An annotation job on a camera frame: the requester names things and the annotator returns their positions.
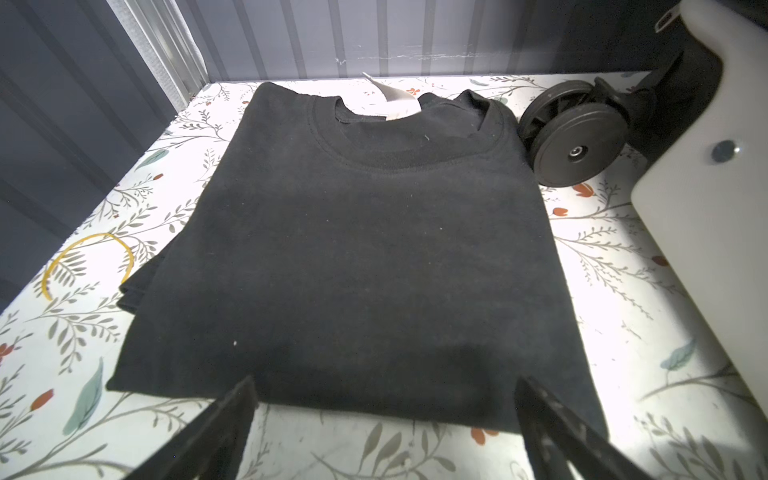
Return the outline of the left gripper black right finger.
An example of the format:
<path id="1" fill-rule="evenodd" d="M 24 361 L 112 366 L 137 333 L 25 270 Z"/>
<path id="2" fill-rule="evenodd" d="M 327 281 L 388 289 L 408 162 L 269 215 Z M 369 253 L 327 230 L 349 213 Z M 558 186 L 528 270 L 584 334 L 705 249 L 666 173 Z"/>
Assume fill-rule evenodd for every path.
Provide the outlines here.
<path id="1" fill-rule="evenodd" d="M 514 402 L 534 478 L 651 478 L 534 378 L 517 381 Z"/>

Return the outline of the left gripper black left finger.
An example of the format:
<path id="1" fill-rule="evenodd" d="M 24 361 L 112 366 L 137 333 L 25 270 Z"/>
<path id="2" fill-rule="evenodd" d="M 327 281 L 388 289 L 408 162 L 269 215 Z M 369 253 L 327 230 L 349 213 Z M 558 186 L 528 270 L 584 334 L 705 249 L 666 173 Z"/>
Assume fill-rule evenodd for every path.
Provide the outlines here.
<path id="1" fill-rule="evenodd" d="M 258 400 L 246 377 L 212 402 L 129 479 L 235 479 Z"/>

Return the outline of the black t-shirt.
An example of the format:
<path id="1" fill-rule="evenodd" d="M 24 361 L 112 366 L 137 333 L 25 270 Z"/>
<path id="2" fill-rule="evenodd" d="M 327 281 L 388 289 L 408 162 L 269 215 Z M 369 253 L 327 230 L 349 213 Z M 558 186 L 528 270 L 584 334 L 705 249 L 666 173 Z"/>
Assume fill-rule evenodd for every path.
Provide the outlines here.
<path id="1" fill-rule="evenodd" d="M 399 120 L 266 82 L 185 226 L 123 285 L 112 391 L 515 433 L 532 376 L 607 429 L 512 111 L 431 93 Z"/>

